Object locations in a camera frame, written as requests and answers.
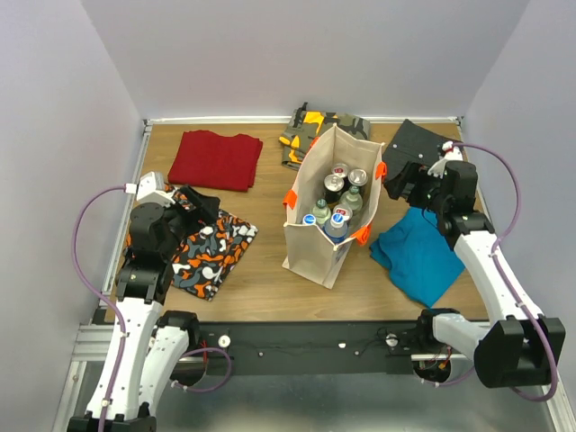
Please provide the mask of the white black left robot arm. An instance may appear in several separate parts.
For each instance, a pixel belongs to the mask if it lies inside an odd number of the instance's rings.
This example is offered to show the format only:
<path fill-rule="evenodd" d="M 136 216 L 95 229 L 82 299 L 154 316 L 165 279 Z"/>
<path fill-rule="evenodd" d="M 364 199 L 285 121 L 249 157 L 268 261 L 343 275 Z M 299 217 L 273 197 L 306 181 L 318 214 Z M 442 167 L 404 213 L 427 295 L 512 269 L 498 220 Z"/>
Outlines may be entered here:
<path fill-rule="evenodd" d="M 69 431 L 154 431 L 158 403 L 183 356 L 203 353 L 195 314 L 164 311 L 174 279 L 173 260 L 187 238 L 218 219 L 220 200 L 184 185 L 176 201 L 162 186 L 142 197 L 142 186 L 119 191 L 138 197 L 131 210 L 130 244 L 116 280 L 116 300 L 103 296 L 115 321 L 100 380 L 85 414 Z"/>

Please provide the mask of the Pocari Sweat bottle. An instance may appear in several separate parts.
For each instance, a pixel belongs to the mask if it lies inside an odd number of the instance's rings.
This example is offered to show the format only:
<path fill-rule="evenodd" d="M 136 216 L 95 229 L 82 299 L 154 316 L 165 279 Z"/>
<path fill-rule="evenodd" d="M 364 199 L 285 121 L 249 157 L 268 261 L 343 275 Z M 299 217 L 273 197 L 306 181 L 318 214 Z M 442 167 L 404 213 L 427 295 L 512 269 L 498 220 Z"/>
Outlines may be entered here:
<path fill-rule="evenodd" d="M 317 219 L 313 214 L 308 213 L 303 216 L 301 223 L 306 226 L 313 226 L 317 224 Z"/>
<path fill-rule="evenodd" d="M 344 241 L 347 238 L 347 222 L 344 215 L 334 213 L 330 219 L 325 222 L 323 230 L 333 243 L 338 244 Z"/>

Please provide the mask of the beige canvas tote bag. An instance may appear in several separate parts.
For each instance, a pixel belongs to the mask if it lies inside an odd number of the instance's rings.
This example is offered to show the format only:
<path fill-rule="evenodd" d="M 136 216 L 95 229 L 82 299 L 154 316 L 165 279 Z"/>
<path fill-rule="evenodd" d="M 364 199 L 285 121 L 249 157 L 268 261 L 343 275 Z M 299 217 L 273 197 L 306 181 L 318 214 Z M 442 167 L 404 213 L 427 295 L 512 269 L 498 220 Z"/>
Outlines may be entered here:
<path fill-rule="evenodd" d="M 302 222 L 324 192 L 323 180 L 336 163 L 367 173 L 364 188 L 367 203 L 339 243 L 332 241 L 319 226 Z M 330 289 L 352 244 L 363 246 L 370 237 L 386 174 L 382 143 L 356 139 L 338 126 L 323 133 L 302 161 L 292 188 L 284 197 L 287 257 L 283 267 Z"/>

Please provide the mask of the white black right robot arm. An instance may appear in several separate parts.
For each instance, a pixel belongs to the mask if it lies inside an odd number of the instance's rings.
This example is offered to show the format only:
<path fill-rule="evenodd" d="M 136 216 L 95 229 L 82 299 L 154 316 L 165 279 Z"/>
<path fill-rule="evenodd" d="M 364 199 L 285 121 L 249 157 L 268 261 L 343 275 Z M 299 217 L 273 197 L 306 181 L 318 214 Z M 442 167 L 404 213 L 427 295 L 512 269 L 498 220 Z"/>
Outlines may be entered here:
<path fill-rule="evenodd" d="M 489 313 L 484 328 L 454 309 L 423 310 L 413 330 L 416 346 L 427 353 L 448 346 L 469 359 L 487 388 L 548 386 L 544 399 L 557 388 L 557 364 L 565 328 L 547 318 L 531 301 L 501 254 L 500 240 L 488 217 L 475 210 L 478 174 L 462 160 L 444 164 L 434 175 L 409 162 L 383 186 L 393 200 L 436 215 L 447 245 L 463 262 Z"/>

